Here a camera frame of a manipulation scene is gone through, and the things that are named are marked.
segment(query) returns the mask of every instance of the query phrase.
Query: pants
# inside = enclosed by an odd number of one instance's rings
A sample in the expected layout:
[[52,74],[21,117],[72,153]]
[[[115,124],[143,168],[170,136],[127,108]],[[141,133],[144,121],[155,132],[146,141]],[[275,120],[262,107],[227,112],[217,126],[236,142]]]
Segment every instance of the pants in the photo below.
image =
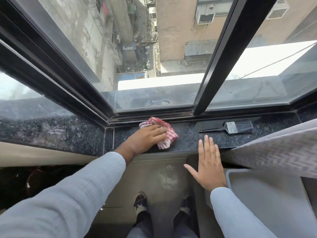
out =
[[[173,238],[197,238],[191,229],[190,216],[180,211],[173,221]],[[153,238],[153,225],[150,213],[142,211],[126,238]]]

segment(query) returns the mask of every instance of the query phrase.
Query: gray curtain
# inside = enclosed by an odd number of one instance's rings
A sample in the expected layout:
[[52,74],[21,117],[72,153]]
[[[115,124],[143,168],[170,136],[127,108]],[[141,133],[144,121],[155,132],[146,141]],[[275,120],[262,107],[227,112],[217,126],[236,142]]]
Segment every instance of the gray curtain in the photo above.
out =
[[224,152],[222,161],[317,178],[317,119]]

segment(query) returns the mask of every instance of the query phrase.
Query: brush bristles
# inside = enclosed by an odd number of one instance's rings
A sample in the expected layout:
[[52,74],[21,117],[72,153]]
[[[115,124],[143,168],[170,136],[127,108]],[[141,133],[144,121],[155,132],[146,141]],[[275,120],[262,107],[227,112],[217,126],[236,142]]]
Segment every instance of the brush bristles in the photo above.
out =
[[238,133],[251,133],[253,131],[253,124],[251,121],[235,122]]

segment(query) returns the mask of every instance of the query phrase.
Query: light blue sleeve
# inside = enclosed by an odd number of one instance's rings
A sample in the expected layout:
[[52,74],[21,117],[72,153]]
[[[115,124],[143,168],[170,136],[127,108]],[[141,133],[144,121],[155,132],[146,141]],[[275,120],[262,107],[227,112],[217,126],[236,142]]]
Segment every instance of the light blue sleeve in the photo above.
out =
[[231,189],[214,189],[210,201],[225,238],[276,238]]
[[125,160],[109,152],[0,215],[1,238],[82,238],[121,179]]

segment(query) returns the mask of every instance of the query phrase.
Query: red and white cloth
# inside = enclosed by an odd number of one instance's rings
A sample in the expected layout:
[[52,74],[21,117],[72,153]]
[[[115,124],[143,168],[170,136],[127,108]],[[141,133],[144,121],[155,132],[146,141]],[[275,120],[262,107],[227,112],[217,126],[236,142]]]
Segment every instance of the red and white cloth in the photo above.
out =
[[169,148],[171,143],[178,137],[178,135],[175,133],[174,129],[169,123],[155,117],[151,117],[148,121],[139,124],[139,127],[148,127],[153,124],[160,124],[162,127],[167,128],[167,138],[164,141],[158,142],[157,145],[159,149]]

